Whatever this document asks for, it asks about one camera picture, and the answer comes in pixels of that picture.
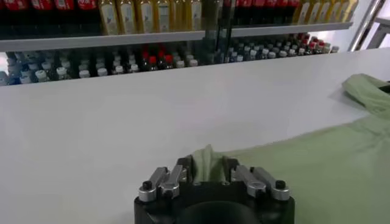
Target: coca-cola bottle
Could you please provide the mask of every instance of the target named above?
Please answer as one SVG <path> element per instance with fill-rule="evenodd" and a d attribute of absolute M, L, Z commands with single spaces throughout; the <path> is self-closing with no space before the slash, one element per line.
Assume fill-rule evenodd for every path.
<path fill-rule="evenodd" d="M 101 19 L 97 0 L 77 0 L 80 9 L 81 32 L 85 35 L 101 35 Z"/>
<path fill-rule="evenodd" d="M 9 19 L 16 34 L 20 38 L 32 38 L 37 36 L 34 12 L 28 0 L 4 0 L 9 10 Z"/>
<path fill-rule="evenodd" d="M 60 34 L 57 12 L 52 0 L 31 0 L 35 9 L 35 20 L 40 35 L 56 36 Z"/>
<path fill-rule="evenodd" d="M 54 0 L 58 10 L 58 20 L 65 36 L 80 34 L 80 19 L 76 0 Z"/>

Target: white table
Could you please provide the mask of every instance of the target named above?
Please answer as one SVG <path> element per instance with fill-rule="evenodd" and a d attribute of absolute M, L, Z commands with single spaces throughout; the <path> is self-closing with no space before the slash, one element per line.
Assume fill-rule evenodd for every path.
<path fill-rule="evenodd" d="M 368 113 L 341 83 L 389 80 L 389 49 L 0 88 L 0 223 L 133 223 L 157 166 Z"/>

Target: plastic bottle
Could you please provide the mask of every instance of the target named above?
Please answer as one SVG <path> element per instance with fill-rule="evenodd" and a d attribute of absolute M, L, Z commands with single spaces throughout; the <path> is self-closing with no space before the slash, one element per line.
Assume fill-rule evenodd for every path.
<path fill-rule="evenodd" d="M 341 0 L 331 0 L 331 4 L 327 13 L 326 22 L 335 23 L 337 19 L 337 12 L 341 7 Z"/>
<path fill-rule="evenodd" d="M 133 0 L 119 0 L 118 16 L 123 34 L 137 33 L 135 4 Z"/>
<path fill-rule="evenodd" d="M 105 69 L 105 68 L 99 68 L 99 69 L 97 70 L 97 75 L 98 75 L 98 76 L 108 76 L 107 69 Z"/>
<path fill-rule="evenodd" d="M 322 4 L 318 10 L 319 13 L 317 14 L 317 17 L 315 19 L 316 23 L 326 22 L 326 17 L 330 9 L 331 3 L 332 3 L 331 0 L 322 0 Z"/>
<path fill-rule="evenodd" d="M 138 15 L 138 30 L 140 33 L 152 33 L 154 26 L 154 5 L 150 0 L 140 0 L 136 6 Z"/>
<path fill-rule="evenodd" d="M 101 35 L 98 0 L 77 0 L 80 9 L 81 31 L 85 35 Z"/>
<path fill-rule="evenodd" d="M 114 0 L 100 0 L 99 3 L 100 15 L 102 18 L 104 34 L 118 35 L 120 34 L 119 20 L 116 13 L 116 4 Z"/>
<path fill-rule="evenodd" d="M 305 18 L 305 24 L 313 24 L 318 16 L 319 9 L 322 5 L 321 0 L 311 0 L 307 15 Z"/>
<path fill-rule="evenodd" d="M 171 27 L 171 5 L 168 0 L 157 1 L 157 32 L 169 32 Z"/>
<path fill-rule="evenodd" d="M 91 74 L 88 70 L 81 70 L 79 72 L 79 76 L 80 76 L 80 78 L 85 79 L 85 78 L 91 77 Z"/>

